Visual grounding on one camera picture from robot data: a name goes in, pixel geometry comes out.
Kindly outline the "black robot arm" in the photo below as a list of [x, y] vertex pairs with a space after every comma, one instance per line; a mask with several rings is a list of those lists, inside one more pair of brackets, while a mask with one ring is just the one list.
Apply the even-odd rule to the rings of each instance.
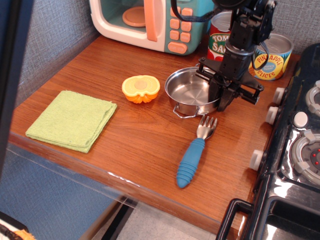
[[199, 59], [196, 74], [207, 80], [208, 101], [217, 103], [223, 112], [237, 97], [256, 104], [264, 86], [250, 73], [254, 53], [269, 38], [273, 29], [272, 19], [275, 0], [216, 0], [214, 13], [230, 10], [230, 36], [225, 42], [222, 61]]

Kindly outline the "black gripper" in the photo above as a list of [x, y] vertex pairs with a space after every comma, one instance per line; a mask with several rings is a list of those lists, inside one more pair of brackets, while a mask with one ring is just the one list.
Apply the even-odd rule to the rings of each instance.
[[258, 102], [264, 87], [249, 73], [249, 65], [255, 50], [255, 46], [248, 50], [228, 46], [222, 61], [206, 57], [199, 59], [196, 72], [208, 80], [208, 101], [214, 102], [220, 99], [218, 112], [223, 112], [234, 98], [240, 97], [251, 104]]

